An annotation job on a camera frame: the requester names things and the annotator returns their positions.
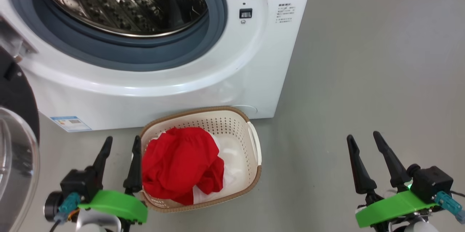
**perforated basket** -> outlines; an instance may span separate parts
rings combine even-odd
[[[251,191],[260,179],[260,141],[254,125],[242,111],[232,107],[197,109],[150,122],[141,132],[142,154],[151,139],[171,128],[200,127],[219,139],[225,166],[234,171],[235,180],[207,202],[184,206],[170,199],[157,199],[141,191],[147,206],[159,212],[180,212],[210,207],[240,197]]]

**brown basket rim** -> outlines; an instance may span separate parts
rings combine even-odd
[[[141,131],[141,137],[143,137],[143,135],[145,134],[145,132],[147,132],[147,130],[149,128],[151,128],[152,126],[154,126],[155,124],[158,124],[158,123],[161,123],[161,122],[164,122],[164,121],[168,121],[168,120],[171,120],[171,119],[174,119],[174,118],[178,118],[178,117],[182,117],[182,116],[188,116],[188,115],[192,115],[192,114],[199,114],[199,113],[203,113],[203,112],[211,112],[211,111],[233,111],[237,114],[239,114],[240,116],[242,116],[244,118],[244,120],[246,122],[250,122],[250,119],[247,117],[246,114],[244,114],[244,112],[240,111],[239,109],[236,109],[234,107],[228,107],[228,106],[222,106],[222,107],[211,107],[211,108],[203,108],[203,109],[194,109],[194,110],[191,110],[191,111],[186,111],[186,112],[181,112],[181,113],[178,113],[178,114],[174,114],[174,115],[170,115],[170,116],[165,116],[165,117],[162,117],[162,118],[159,118],[159,119],[156,119],[156,120],[153,120],[152,122],[148,123]],[[205,207],[210,207],[214,204],[220,204],[220,203],[223,203],[223,202],[226,202],[226,201],[229,201],[231,199],[234,199],[236,197],[240,197],[240,196],[243,196],[245,194],[247,194],[249,191],[251,191],[256,185],[257,183],[259,182],[259,179],[260,179],[260,176],[261,176],[261,165],[259,165],[257,167],[257,174],[255,175],[255,178],[254,178],[254,181],[244,190],[242,191],[239,191],[239,192],[236,192],[232,195],[229,195],[227,197],[222,197],[220,199],[216,199],[216,200],[212,200],[212,201],[208,201],[208,202],[204,202],[204,203],[200,203],[200,204],[193,204],[193,205],[186,205],[186,206],[183,206],[183,207],[173,207],[173,208],[161,208],[161,207],[157,207],[155,206],[154,204],[152,204],[150,202],[150,199],[148,199],[145,195],[144,192],[140,192],[140,195],[141,195],[141,199],[146,203],[146,205],[153,209],[153,210],[156,210],[158,212],[162,212],[162,213],[172,213],[172,212],[182,212],[182,211],[189,211],[189,210],[194,210],[194,209],[200,209],[200,208],[205,208]]]

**white basket handle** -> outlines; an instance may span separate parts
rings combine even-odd
[[[257,151],[257,162],[258,165],[261,166],[261,147],[259,136],[257,134],[257,131],[255,130],[254,125],[250,121],[247,122],[247,124],[249,124],[249,134],[252,139],[252,142],[254,143],[255,150]]]

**gray floor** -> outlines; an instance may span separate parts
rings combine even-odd
[[[355,221],[364,197],[353,188],[345,137],[354,134],[384,194],[389,173],[374,130],[405,166],[437,165],[465,192],[464,38],[465,0],[309,0],[276,116],[254,121],[263,150],[257,187],[208,209],[150,212],[133,231],[370,231]],[[70,168],[91,164],[108,135],[104,186],[121,189],[139,131],[67,134],[41,124],[40,182],[22,232],[50,228],[46,195]],[[431,221],[440,231],[464,229],[445,212]]]

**green plastic part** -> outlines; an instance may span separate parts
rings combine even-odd
[[[147,222],[147,207],[137,198],[118,191],[99,190],[92,202],[79,204],[78,207],[82,209],[91,208],[136,223]]]
[[[355,218],[359,227],[369,227],[436,205],[435,203],[425,204],[413,192],[405,191],[369,205],[355,214]]]

